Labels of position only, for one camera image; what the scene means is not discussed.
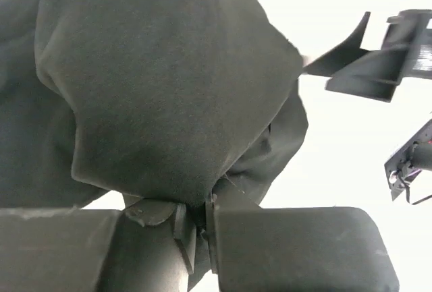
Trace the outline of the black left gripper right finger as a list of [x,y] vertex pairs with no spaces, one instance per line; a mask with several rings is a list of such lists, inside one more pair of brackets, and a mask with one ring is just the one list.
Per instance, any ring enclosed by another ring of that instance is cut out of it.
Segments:
[[261,208],[242,192],[206,203],[221,291],[398,291],[372,218],[353,207]]

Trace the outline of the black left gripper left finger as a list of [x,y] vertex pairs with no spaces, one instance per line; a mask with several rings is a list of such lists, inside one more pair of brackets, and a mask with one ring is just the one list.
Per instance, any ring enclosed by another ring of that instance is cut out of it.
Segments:
[[186,291],[196,227],[182,204],[1,211],[1,290]]

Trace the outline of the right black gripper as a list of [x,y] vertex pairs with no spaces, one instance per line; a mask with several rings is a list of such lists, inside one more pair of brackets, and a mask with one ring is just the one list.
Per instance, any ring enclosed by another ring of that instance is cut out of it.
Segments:
[[387,19],[380,49],[361,47],[370,13],[347,39],[309,63],[304,72],[329,77],[325,89],[390,102],[403,78],[431,79],[431,10],[407,9]]

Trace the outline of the black trousers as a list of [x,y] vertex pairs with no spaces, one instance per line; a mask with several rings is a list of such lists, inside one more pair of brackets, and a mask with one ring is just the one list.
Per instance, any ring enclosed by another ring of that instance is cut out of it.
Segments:
[[1,206],[260,203],[308,129],[302,66],[257,0],[1,0]]

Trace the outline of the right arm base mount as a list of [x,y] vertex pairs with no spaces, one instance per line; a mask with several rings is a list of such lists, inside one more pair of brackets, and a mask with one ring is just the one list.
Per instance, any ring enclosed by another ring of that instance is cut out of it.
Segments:
[[431,199],[429,195],[416,202],[410,201],[412,182],[422,171],[431,172],[431,119],[391,155],[384,168],[393,201],[402,193],[413,206]]

